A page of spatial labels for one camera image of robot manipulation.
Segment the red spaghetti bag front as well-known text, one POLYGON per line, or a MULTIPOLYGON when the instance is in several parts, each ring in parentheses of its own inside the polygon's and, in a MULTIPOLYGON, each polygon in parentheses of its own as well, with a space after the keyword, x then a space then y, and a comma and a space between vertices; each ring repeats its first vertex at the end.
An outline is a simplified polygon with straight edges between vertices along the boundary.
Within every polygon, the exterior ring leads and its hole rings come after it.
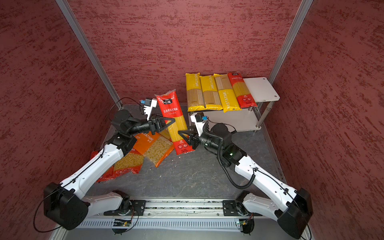
POLYGON ((167 127, 170 133, 174 148, 177 155, 187 154, 194 150, 179 150, 178 142, 183 138, 178 134, 178 131, 187 130, 187 124, 181 109, 176 90, 169 91, 163 95, 156 95, 162 116, 165 118, 174 118, 176 121, 167 127))

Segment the yellow spaghetti bag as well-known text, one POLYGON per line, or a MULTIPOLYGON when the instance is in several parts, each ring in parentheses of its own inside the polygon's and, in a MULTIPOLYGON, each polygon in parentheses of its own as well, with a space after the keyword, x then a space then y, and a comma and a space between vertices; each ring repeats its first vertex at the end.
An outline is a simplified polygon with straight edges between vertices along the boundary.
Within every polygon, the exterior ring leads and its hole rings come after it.
POLYGON ((240 111, 241 108, 228 75, 214 74, 223 112, 240 111))
POLYGON ((186 73, 187 104, 188 112, 197 112, 206 110, 200 73, 186 73))
POLYGON ((206 110, 223 109, 214 76, 200 76, 206 110))

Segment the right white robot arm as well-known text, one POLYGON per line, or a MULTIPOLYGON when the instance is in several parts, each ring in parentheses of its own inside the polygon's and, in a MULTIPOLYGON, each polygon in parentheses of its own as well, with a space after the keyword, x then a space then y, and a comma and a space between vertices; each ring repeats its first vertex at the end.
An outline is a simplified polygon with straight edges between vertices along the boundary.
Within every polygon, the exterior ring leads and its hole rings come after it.
POLYGON ((251 193, 243 195, 241 204, 247 212, 273 219, 292 238, 305 239, 303 234, 311 230, 309 221, 314 213, 312 197, 307 190, 297 190, 259 166, 233 143, 232 136, 236 131, 229 131, 223 123, 210 129, 208 123, 203 122, 178 133, 193 149, 203 146, 208 152, 216 154, 221 168, 235 188, 244 190, 254 185, 267 196, 264 199, 251 193))

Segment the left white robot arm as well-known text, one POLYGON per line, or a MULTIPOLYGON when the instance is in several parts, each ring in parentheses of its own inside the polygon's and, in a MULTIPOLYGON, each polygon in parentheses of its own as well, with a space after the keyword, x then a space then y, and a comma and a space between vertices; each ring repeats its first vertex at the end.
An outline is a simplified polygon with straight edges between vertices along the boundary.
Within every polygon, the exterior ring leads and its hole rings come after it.
POLYGON ((173 118, 161 116, 139 120, 128 110, 116 112, 112 125, 117 131, 100 152, 61 183, 50 183, 45 187, 44 215, 66 230, 73 230, 86 218, 105 212, 121 216, 133 214, 129 195, 121 191, 96 197, 87 197, 86 193, 110 167, 132 150, 137 141, 135 135, 160 133, 174 122, 173 118))

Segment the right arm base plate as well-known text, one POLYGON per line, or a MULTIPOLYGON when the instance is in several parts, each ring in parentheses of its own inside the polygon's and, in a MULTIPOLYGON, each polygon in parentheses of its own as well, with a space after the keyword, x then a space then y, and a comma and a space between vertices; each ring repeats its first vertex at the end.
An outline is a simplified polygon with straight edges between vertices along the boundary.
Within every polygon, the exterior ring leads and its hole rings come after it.
POLYGON ((223 202, 224 216, 248 216, 249 212, 239 201, 224 200, 223 202))

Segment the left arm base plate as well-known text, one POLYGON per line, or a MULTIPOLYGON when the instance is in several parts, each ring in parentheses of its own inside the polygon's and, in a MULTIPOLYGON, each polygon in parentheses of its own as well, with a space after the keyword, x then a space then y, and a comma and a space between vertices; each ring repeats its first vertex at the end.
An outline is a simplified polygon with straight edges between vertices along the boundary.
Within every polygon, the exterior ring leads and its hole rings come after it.
POLYGON ((123 201, 117 210, 104 212, 104 216, 143 216, 147 201, 129 200, 123 201))

